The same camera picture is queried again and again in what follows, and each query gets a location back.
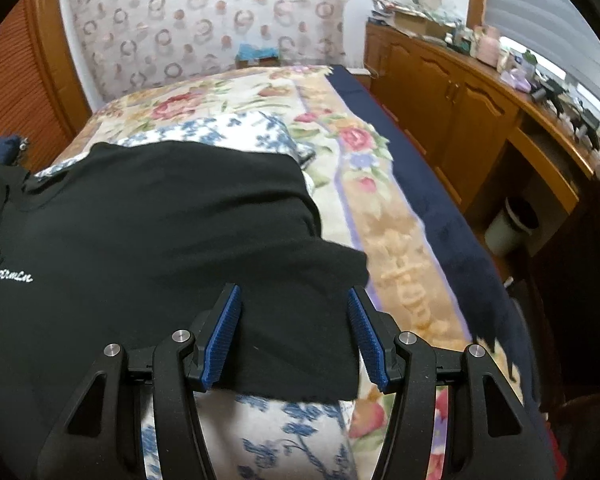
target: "window blind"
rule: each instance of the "window blind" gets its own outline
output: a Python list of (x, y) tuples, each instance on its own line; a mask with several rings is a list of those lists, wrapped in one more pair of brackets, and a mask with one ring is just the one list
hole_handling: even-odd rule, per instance
[(570, 0), (487, 0), (484, 21), (554, 62), (600, 100), (600, 40)]

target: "patterned curtain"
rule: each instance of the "patterned curtain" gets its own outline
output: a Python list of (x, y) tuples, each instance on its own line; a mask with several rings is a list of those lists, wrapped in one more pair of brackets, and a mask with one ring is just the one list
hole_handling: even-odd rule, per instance
[(235, 67), (240, 44), (285, 64), (344, 58), (347, 0), (71, 0), (82, 52), (105, 101)]

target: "wooden countertop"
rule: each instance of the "wooden countertop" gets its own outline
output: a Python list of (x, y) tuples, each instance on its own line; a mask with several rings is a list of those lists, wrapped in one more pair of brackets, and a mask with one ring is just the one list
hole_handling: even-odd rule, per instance
[(529, 94), (518, 92), (509, 85), (500, 81), (500, 75), (495, 69), (484, 65), (473, 57), (464, 56), (455, 50), (451, 50), (434, 43), (429, 43), (428, 41), (422, 40), (417, 36), (413, 37), (411, 32), (405, 32), (395, 27), (383, 27), (381, 25), (368, 24), (368, 26), (389, 28), (396, 34), (407, 36), (421, 48), (445, 57), (450, 62), (459, 65), (462, 69), (467, 70), (488, 85), (494, 87), (498, 92), (509, 98), (510, 101), (515, 103), (520, 107), (520, 109), (524, 110), (530, 117), (538, 122), (542, 128), (546, 130), (547, 133), (549, 133), (549, 135), (551, 135), (551, 137), (553, 137), (555, 141), (564, 149), (564, 151), (574, 160), (587, 179), (590, 180), (593, 178), (594, 170), (589, 163), (589, 154), (587, 153), (587, 150), (571, 140), (567, 128), (550, 110), (545, 107), (538, 106), (532, 102)]

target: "metal pin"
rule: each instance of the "metal pin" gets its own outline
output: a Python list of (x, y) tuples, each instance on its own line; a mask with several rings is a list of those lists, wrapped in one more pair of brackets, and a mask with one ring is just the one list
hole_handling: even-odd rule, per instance
[(107, 357), (115, 357), (120, 353), (120, 345), (118, 343), (111, 343), (104, 347), (104, 355)]
[(480, 345), (471, 345), (469, 346), (469, 354), (474, 357), (482, 357), (486, 351)]
[(400, 332), (398, 339), (405, 345), (412, 345), (418, 340), (418, 337), (413, 332)]
[(189, 330), (176, 330), (172, 335), (171, 339), (173, 339), (176, 343), (184, 343), (191, 337)]

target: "white trash bin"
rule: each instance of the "white trash bin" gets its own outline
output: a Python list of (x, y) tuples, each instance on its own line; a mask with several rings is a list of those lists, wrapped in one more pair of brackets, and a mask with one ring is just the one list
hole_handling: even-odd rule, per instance
[(506, 256), (539, 227), (538, 216), (529, 202), (507, 197), (504, 208), (489, 225), (484, 242), (496, 256)]

